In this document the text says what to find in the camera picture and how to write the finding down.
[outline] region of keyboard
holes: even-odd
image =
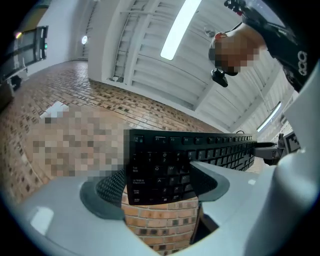
[[[130,129],[125,166],[130,205],[157,205],[196,196],[190,161],[238,171],[254,163],[252,134]]]

